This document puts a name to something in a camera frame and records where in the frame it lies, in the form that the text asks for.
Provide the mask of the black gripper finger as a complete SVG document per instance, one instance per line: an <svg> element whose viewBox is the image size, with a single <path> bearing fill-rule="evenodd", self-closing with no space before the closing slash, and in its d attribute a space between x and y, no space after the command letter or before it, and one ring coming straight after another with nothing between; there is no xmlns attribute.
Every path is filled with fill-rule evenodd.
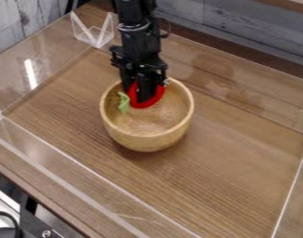
<svg viewBox="0 0 303 238"><path fill-rule="evenodd" d="M139 73L137 82L137 100L139 102L157 102L161 100L167 86L167 77L157 72Z"/></svg>
<svg viewBox="0 0 303 238"><path fill-rule="evenodd" d="M129 91L135 81L137 70L121 69L121 79L125 91Z"/></svg>

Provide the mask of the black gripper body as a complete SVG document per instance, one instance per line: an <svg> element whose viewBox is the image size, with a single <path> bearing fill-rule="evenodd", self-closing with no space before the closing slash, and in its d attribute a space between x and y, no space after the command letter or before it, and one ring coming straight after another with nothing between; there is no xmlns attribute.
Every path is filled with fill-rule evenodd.
<svg viewBox="0 0 303 238"><path fill-rule="evenodd" d="M141 22L137 25L119 23L121 46L111 46L113 65L119 68L122 76L137 76L139 73L167 75L169 64L162 60L162 34L157 22Z"/></svg>

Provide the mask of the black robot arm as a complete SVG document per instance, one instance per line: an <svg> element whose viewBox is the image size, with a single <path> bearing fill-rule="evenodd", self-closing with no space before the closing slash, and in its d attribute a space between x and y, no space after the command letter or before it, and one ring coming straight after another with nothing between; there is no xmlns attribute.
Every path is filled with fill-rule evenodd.
<svg viewBox="0 0 303 238"><path fill-rule="evenodd" d="M113 65L119 68L122 85L131 104L143 108L155 103L167 86L169 64L162 60L159 19L155 0L115 0L121 46L111 46Z"/></svg>

